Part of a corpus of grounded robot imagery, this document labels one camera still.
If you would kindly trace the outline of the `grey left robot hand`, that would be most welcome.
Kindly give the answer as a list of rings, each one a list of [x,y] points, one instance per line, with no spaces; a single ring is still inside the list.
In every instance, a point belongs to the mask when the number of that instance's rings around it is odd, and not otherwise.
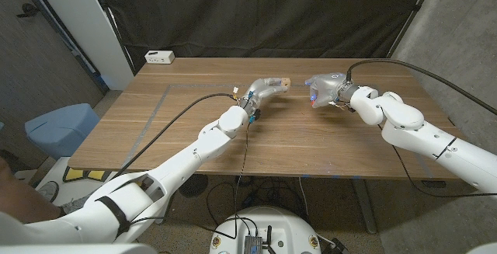
[[[259,78],[255,80],[241,98],[240,107],[252,116],[263,99],[286,92],[291,85],[289,78]]]

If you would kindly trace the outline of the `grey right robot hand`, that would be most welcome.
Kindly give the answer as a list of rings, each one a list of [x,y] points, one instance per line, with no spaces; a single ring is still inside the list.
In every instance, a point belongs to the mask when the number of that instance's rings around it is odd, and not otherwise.
[[[353,93],[359,88],[346,79],[343,73],[313,75],[304,83],[310,87],[310,100],[313,108],[349,105]]]

